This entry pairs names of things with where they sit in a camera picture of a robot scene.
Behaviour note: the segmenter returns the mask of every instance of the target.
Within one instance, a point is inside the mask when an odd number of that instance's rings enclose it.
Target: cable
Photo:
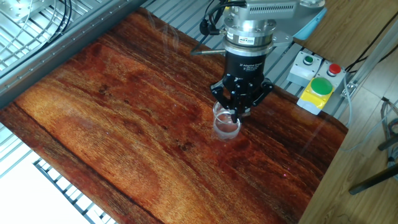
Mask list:
[[[367,135],[365,136],[365,138],[364,138],[360,143],[358,143],[357,145],[355,145],[355,146],[352,147],[351,149],[343,149],[343,148],[340,148],[340,150],[341,150],[341,151],[344,151],[344,152],[351,152],[352,150],[356,149],[358,146],[361,146],[362,144],[364,144],[364,143],[369,139],[370,135],[376,130],[376,128],[379,127],[380,124],[381,124],[385,119],[387,119],[388,115],[389,115],[389,114],[391,113],[391,111],[394,109],[394,106],[387,112],[386,116],[383,117],[383,118],[372,128],[372,130],[370,130],[370,132],[367,133]]]
[[[220,10],[220,9],[224,9],[225,7],[231,7],[231,6],[245,6],[246,5],[246,1],[233,1],[233,2],[227,2],[225,4],[219,4],[218,6],[214,7],[209,13],[209,21],[211,23],[211,25],[216,26],[216,24],[213,21],[213,14]]]
[[[215,28],[215,27],[216,27],[216,23],[217,23],[218,20],[220,19],[221,14],[223,13],[223,9],[224,9],[225,7],[229,7],[229,6],[245,6],[245,5],[246,5],[246,2],[245,2],[245,1],[234,1],[234,2],[227,2],[227,3],[225,3],[225,1],[226,1],[226,0],[220,1],[220,4],[219,4],[219,5],[217,5],[216,7],[214,7],[209,13],[205,13],[205,16],[204,16],[202,22],[205,22],[206,27],[207,27],[206,16],[209,16],[209,21],[211,22],[211,24],[212,24],[213,27]],[[210,7],[210,5],[211,5],[213,2],[214,2],[214,0],[212,0],[212,1],[210,2],[210,4],[208,5],[208,7],[207,7],[207,9],[206,9],[206,12],[207,12],[208,8]],[[216,18],[213,20],[213,14],[214,14],[216,11],[218,11],[218,12],[217,12]],[[207,37],[208,37],[208,34],[205,35],[205,36],[199,41],[199,43],[191,50],[191,52],[190,52],[191,55],[198,55],[198,54],[200,54],[199,52],[195,52],[195,51],[196,51],[196,50],[200,47],[200,45],[206,40]]]
[[[353,104],[351,102],[351,96],[349,95],[349,92],[348,92],[346,79],[347,79],[347,76],[344,77],[343,81],[344,81],[344,89],[346,90],[346,96],[347,96],[348,106],[349,106],[349,118],[348,118],[348,122],[346,124],[346,127],[348,128],[350,126],[351,120],[353,118]]]
[[[363,57],[363,55],[372,47],[372,45],[377,41],[377,39],[380,37],[380,35],[384,32],[385,29],[387,29],[387,27],[390,25],[390,23],[398,16],[398,12],[396,12],[391,19],[384,25],[384,27],[380,30],[380,32],[377,34],[377,36],[372,40],[372,42],[366,47],[366,49],[362,52],[362,54],[355,60],[354,63],[352,63],[351,65],[348,65],[348,67],[346,68],[346,71],[349,72],[354,65],[356,65],[358,63],[359,60],[361,60],[361,58]]]
[[[213,2],[214,2],[214,0],[211,0],[210,4],[207,6],[207,8],[205,10],[205,15],[203,16],[203,19],[206,19],[207,10],[209,10],[209,8],[213,4]]]
[[[30,6],[29,6],[30,10],[29,10],[29,13],[28,13],[28,15],[26,17],[24,25],[21,27],[21,29],[18,32],[18,34],[3,49],[0,50],[0,55],[18,38],[19,34],[21,34],[21,32],[24,30],[24,28],[25,28],[25,26],[27,24],[27,21],[29,20],[30,13],[32,12],[32,5],[33,5],[33,0],[30,1]]]
[[[54,11],[53,11],[52,17],[51,17],[51,19],[50,19],[50,22],[44,27],[44,29],[43,29],[39,34],[37,34],[36,38],[32,39],[30,42],[28,42],[27,44],[25,44],[25,46],[26,46],[26,45],[29,45],[29,44],[31,44],[31,43],[33,43],[33,42],[35,42],[36,39],[37,39],[39,36],[41,36],[44,32],[46,32],[47,29],[52,25],[52,21],[54,20],[55,14],[57,13],[57,11],[56,11],[57,3],[58,3],[58,0],[54,0]],[[14,54],[20,52],[20,51],[23,50],[23,49],[24,49],[24,48],[20,48],[19,50],[15,51]],[[9,55],[9,56],[7,56],[7,57],[1,59],[1,60],[0,60],[0,63],[1,63],[1,62],[4,62],[4,61],[6,61],[6,60],[8,60],[8,59],[11,58],[12,56],[13,56],[13,55],[11,54],[11,55]]]
[[[62,33],[64,33],[65,30],[68,28],[68,25],[69,25],[69,22],[70,22],[70,18],[72,16],[72,10],[73,10],[73,8],[72,8],[72,0],[69,0],[69,16],[68,16],[67,23],[65,24],[65,27],[62,29]]]
[[[380,62],[382,62],[384,59],[388,58],[388,56],[390,56],[392,53],[394,53],[397,49],[398,49],[398,44],[397,44],[393,49],[391,49],[390,52],[388,52],[383,58],[381,58],[380,61],[379,61],[378,63],[380,63]],[[362,58],[361,60],[358,60],[357,63],[363,62],[363,61],[365,61],[366,59],[368,59],[368,56],[366,56],[365,58]],[[349,65],[349,67],[351,66],[351,68],[352,68],[352,67],[354,67],[354,65],[356,65],[356,63],[352,63],[351,65]]]
[[[67,0],[63,0],[63,3],[65,5],[65,7],[63,8],[62,20],[61,20],[60,24],[58,25],[57,30],[54,32],[53,36],[51,38],[49,38],[47,43],[53,42],[55,39],[59,38],[62,35],[63,30],[61,30],[61,27],[63,25],[63,22],[65,21],[65,18],[67,17],[67,7],[68,7]]]

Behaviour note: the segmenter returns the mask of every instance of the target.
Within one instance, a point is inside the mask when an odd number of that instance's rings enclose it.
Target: transparent cup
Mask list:
[[[224,109],[223,106],[216,101],[213,107],[214,122],[213,128],[221,139],[233,139],[241,130],[241,121],[238,119],[236,123],[232,122],[230,110]]]

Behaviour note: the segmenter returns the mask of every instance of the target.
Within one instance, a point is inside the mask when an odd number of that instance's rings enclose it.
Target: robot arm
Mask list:
[[[325,2],[318,0],[229,2],[221,0],[220,2],[220,5],[208,13],[210,24],[207,21],[202,22],[201,32],[204,35],[225,35],[223,46],[226,62],[223,78],[212,84],[210,89],[221,105],[230,110],[233,122],[237,122],[238,119],[242,121],[245,116],[249,116],[251,106],[257,106],[273,89],[271,81],[264,78],[263,70],[266,55],[273,47],[272,34],[277,23],[284,24],[282,30],[287,33],[298,31],[301,32],[301,36],[308,36],[313,26],[310,26],[310,31],[303,31],[302,28],[307,26],[308,19],[312,18],[310,21],[313,21],[317,18]],[[219,30],[215,24],[220,18],[220,10],[222,12],[224,8],[226,8],[223,14],[224,29]],[[213,14],[216,11],[218,17],[214,22]]]

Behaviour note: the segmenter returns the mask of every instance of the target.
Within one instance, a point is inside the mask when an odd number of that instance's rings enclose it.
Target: red button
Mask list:
[[[332,74],[337,75],[337,74],[339,74],[341,72],[341,68],[340,68],[340,66],[338,64],[331,64],[329,66],[329,72],[332,73]]]

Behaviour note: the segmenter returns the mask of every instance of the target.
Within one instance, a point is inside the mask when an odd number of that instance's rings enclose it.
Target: reddish-brown wood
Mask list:
[[[241,133],[213,133],[220,55],[146,10],[0,112],[0,121],[121,223],[297,223],[347,129],[280,88]]]

